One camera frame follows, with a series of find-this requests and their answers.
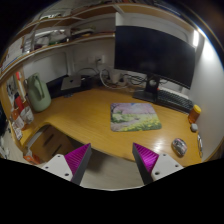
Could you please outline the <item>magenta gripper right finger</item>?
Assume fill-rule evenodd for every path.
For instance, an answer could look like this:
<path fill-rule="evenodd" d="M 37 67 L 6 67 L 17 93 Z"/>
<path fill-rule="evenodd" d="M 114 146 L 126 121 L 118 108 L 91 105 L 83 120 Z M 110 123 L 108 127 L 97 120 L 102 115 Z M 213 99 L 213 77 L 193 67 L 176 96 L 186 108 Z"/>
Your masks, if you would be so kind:
<path fill-rule="evenodd" d="M 133 144 L 132 153 L 145 185 L 182 169 L 168 154 L 157 154 L 137 143 Z"/>

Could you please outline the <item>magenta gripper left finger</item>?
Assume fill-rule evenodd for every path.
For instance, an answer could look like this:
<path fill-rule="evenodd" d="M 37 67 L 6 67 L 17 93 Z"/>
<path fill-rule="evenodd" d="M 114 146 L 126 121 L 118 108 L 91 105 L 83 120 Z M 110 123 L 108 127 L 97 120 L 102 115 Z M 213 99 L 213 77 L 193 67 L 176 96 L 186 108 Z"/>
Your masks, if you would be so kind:
<path fill-rule="evenodd" d="M 73 150 L 67 155 L 55 155 L 42 167 L 42 169 L 79 185 L 82 181 L 91 154 L 91 144 L 86 144 Z"/>

